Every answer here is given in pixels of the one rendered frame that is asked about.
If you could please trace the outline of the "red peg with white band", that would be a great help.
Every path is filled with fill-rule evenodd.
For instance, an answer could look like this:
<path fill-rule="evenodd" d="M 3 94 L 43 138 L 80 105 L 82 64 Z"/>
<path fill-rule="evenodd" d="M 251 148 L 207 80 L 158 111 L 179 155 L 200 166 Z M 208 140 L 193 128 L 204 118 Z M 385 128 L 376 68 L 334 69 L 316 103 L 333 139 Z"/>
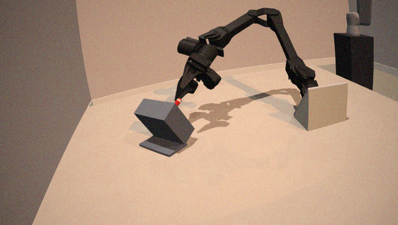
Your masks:
<path fill-rule="evenodd" d="M 178 98 L 178 99 L 175 101 L 175 104 L 178 106 L 181 102 L 182 102 L 182 100 L 181 100 L 180 98 Z"/>

